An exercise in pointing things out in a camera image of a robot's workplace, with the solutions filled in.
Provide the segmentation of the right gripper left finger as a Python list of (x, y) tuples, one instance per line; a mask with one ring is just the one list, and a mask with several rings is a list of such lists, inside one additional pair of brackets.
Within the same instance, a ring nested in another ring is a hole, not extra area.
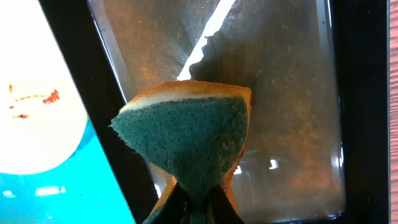
[(188, 195), (176, 184), (152, 224), (188, 224)]

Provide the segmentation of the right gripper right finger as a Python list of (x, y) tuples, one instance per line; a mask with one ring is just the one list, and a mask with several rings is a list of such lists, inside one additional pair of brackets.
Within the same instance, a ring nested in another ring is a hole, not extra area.
[(208, 223), (244, 224), (220, 185), (210, 190), (208, 202)]

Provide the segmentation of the green yellow sponge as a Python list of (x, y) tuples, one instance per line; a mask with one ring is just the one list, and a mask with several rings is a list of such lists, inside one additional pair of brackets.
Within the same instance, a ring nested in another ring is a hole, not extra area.
[(176, 184), (188, 195), (188, 223), (208, 223), (208, 196), (217, 185), (238, 213), (232, 179), (248, 136), (251, 97), (247, 87), (185, 80), (154, 86), (120, 109), (111, 127), (171, 175), (147, 223)]

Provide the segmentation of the teal plastic tray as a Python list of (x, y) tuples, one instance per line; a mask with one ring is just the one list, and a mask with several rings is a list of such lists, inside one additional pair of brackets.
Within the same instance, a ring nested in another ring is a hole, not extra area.
[(1, 223), (134, 223), (91, 123), (58, 167), (1, 174)]

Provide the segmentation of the black water tray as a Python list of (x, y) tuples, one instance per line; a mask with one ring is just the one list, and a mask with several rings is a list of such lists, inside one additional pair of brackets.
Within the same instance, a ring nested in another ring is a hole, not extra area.
[(168, 177), (110, 128), (178, 79), (246, 86), (233, 179), (246, 223), (389, 223), (386, 1), (41, 1), (124, 198), (142, 223)]

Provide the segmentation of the green rimmed plate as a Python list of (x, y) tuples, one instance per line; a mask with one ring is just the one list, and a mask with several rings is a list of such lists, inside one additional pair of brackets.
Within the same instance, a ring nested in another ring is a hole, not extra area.
[(36, 0), (1, 0), (1, 172), (37, 174), (77, 149), (87, 115)]

